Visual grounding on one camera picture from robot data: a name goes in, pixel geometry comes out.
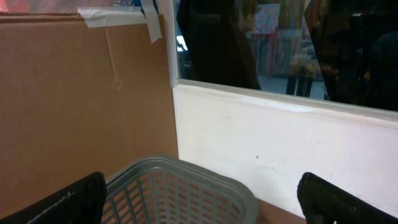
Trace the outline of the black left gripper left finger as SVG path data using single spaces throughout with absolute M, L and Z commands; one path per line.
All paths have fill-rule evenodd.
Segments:
M 94 172 L 52 195 L 1 219 L 1 224 L 100 224 L 107 188 Z

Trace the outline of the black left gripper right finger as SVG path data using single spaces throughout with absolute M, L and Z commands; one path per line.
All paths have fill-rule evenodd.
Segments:
M 297 198 L 307 224 L 397 224 L 397 218 L 306 172 Z

